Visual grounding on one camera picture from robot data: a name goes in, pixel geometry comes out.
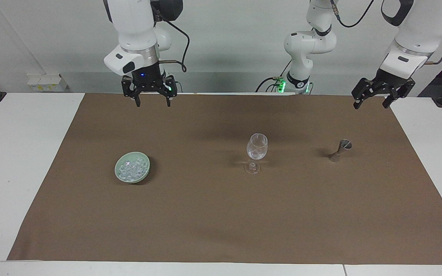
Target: green light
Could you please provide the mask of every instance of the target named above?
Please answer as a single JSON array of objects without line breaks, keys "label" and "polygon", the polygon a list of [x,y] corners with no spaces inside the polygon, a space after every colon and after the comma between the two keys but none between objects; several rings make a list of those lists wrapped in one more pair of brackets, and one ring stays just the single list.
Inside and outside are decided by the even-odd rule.
[{"label": "green light", "polygon": [[277,92],[284,93],[284,89],[286,89],[286,82],[281,80],[281,84],[279,84],[279,87],[277,88]]}]

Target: white wall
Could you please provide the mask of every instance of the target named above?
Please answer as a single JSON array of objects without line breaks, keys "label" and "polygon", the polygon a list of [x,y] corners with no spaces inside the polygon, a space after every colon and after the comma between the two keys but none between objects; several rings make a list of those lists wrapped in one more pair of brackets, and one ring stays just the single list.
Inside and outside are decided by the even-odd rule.
[{"label": "white wall", "polygon": [[[342,20],[354,23],[368,2],[341,0]],[[380,4],[376,1],[355,28],[333,23],[336,49],[312,57],[314,93],[350,94],[361,77],[374,77],[397,33],[382,18]],[[310,30],[307,7],[307,0],[184,0],[175,23],[191,35],[189,72],[177,73],[176,78],[188,92],[254,91],[289,61],[284,37]],[[102,0],[0,0],[0,12],[0,90],[29,92],[26,74],[38,73],[40,64],[48,74],[62,73],[74,92],[120,92],[120,77],[103,64],[117,38]],[[179,59],[185,38],[165,28],[174,44],[162,58]],[[442,45],[432,60],[441,54]],[[180,72],[178,65],[168,65],[168,70]],[[441,70],[442,64],[416,72],[411,95],[419,94]]]}]

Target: glass base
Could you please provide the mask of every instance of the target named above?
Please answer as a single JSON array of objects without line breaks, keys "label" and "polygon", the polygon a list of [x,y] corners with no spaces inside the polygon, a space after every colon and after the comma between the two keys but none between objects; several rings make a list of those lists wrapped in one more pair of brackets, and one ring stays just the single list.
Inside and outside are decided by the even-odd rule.
[{"label": "glass base", "polygon": [[256,174],[260,171],[260,163],[255,160],[248,160],[244,168],[247,173]]}]

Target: clear liquid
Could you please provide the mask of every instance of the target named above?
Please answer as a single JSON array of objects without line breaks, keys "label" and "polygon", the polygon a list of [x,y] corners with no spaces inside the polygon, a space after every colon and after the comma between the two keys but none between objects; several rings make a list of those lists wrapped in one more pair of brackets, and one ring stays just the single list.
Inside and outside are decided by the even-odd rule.
[{"label": "clear liquid", "polygon": [[259,160],[265,156],[267,150],[265,148],[248,148],[247,153],[251,159]]}]

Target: white tabletop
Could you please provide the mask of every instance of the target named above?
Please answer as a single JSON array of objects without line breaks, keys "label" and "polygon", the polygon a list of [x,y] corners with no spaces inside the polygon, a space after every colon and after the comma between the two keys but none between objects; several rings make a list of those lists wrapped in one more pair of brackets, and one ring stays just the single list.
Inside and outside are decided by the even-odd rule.
[{"label": "white tabletop", "polygon": [[[4,262],[83,96],[13,93],[0,103],[0,274],[345,275],[342,265]],[[400,99],[392,109],[442,196],[442,109],[427,98]],[[441,267],[345,266],[347,276],[400,276],[400,268],[403,275],[428,275],[423,269],[433,273]]]}]

